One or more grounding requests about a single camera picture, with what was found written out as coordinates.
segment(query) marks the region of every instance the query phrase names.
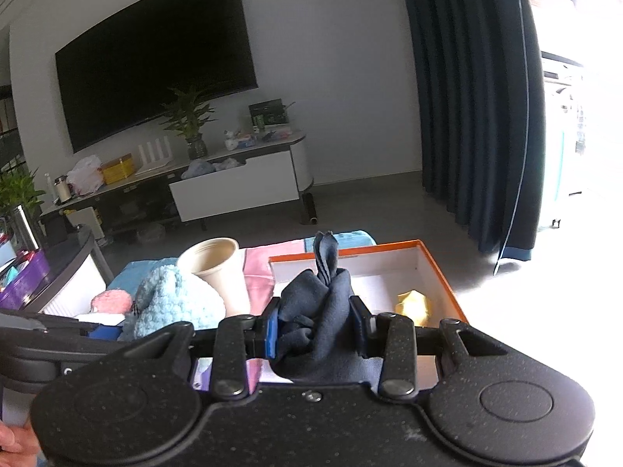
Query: glass vase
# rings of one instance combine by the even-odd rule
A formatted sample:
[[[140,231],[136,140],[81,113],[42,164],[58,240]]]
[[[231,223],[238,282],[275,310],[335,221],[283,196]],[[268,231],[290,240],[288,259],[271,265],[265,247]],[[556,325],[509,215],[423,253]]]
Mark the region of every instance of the glass vase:
[[[208,155],[208,148],[201,137],[201,133],[197,133],[194,137],[188,137],[186,142],[188,143],[188,157],[191,161]]]

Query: white wall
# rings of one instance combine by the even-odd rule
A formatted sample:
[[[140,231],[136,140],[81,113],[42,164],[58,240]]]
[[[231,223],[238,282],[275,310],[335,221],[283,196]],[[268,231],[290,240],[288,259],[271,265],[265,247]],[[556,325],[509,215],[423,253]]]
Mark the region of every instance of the white wall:
[[[36,0],[11,23],[11,77],[31,169],[52,177],[84,156],[113,159],[162,134],[150,122],[73,154],[54,53],[138,0]],[[308,134],[317,183],[421,168],[419,115],[404,0],[243,0],[259,89],[214,101],[204,139],[248,123],[250,103],[283,98]],[[184,141],[172,135],[174,152]]]

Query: dark curtain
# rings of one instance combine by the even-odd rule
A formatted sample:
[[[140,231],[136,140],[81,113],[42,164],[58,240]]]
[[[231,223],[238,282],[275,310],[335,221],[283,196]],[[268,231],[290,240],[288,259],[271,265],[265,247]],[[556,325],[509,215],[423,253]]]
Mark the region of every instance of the dark curtain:
[[[541,51],[528,0],[406,0],[423,184],[479,250],[529,260],[544,167]]]

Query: finger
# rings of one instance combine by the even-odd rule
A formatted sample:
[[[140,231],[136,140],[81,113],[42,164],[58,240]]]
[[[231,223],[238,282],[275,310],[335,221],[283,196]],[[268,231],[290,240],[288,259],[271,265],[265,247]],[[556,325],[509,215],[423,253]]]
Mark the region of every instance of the finger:
[[[9,427],[0,421],[0,446],[11,446],[15,442],[15,436]]]
[[[35,467],[36,455],[20,455],[19,453],[0,453],[0,467]]]
[[[37,440],[37,436],[35,435],[32,427],[31,428],[22,428],[22,427],[9,427],[15,436],[15,444],[14,446],[18,446],[18,449],[8,449],[7,451],[11,451],[12,453],[22,453],[23,455],[36,455],[40,450],[39,441]]]

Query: plastic bag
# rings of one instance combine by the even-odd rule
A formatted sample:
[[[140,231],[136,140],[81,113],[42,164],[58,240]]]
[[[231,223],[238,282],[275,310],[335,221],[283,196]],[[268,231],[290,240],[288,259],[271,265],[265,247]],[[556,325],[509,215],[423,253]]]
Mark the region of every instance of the plastic bag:
[[[217,172],[220,172],[221,170],[234,169],[236,167],[240,167],[241,165],[242,163],[240,163],[238,160],[234,158],[227,158],[221,163],[215,163],[214,168]]]
[[[95,193],[104,184],[101,167],[102,160],[95,154],[87,156],[67,173],[67,182],[74,186],[74,191],[80,196]]]
[[[205,160],[194,160],[188,165],[186,172],[182,174],[182,179],[191,179],[192,177],[204,176],[214,172],[214,166]]]

